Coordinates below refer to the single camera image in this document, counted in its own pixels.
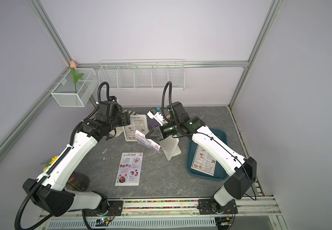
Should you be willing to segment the red special menu sheet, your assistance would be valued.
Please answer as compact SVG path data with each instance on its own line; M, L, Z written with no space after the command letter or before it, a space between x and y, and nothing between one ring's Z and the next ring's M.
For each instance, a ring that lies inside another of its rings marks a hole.
M115 186L138 186L140 183L143 153L122 153Z

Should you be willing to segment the teal plastic tray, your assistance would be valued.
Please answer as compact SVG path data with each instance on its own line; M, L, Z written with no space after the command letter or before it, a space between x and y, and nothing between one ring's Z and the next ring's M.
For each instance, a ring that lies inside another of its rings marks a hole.
M189 141L186 168L191 176L202 179L225 181L229 177L217 160L192 140Z

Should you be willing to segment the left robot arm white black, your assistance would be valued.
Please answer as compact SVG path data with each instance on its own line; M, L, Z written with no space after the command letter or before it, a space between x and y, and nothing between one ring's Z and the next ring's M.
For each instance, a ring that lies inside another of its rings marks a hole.
M122 110L116 97L106 91L106 100L101 100L101 90L108 82L99 85L97 91L98 104L95 110L80 121L71 133L69 144L58 158L36 179L27 179L23 189L27 193L17 211L14 227L21 230L23 212L29 201L47 211L49 214L31 226L34 230L52 216L61 216L66 212L93 210L103 216L110 210L107 196L99 192L77 192L66 190L66 184L87 153L102 138L111 139L111 131L117 127L130 125L129 113Z

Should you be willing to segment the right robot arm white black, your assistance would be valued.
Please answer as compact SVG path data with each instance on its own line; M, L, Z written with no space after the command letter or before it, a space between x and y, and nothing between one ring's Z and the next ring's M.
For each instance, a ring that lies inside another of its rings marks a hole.
M228 204L240 200L253 187L257 178L257 162L252 157L245 158L221 141L199 117L190 117L180 102L172 101L172 82L168 81L163 95L168 95L169 105L153 108L148 117L158 122L146 139L160 144L164 153L173 153L178 148L179 139L187 137L204 148L228 174L227 180L214 193L207 204L200 204L200 211L224 213Z

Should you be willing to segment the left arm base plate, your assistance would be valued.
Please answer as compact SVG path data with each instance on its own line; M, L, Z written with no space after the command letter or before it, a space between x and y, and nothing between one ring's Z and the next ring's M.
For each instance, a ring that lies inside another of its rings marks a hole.
M122 200L107 200L101 202L96 209L85 209L86 217L113 217L120 216L123 210Z

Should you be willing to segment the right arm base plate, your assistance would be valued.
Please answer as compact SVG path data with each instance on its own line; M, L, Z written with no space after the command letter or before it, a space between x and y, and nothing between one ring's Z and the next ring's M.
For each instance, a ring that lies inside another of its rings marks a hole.
M235 200L231 200L226 205L221 206L212 199L199 199L197 209L201 215L212 215L212 214L237 214L238 210L236 207Z

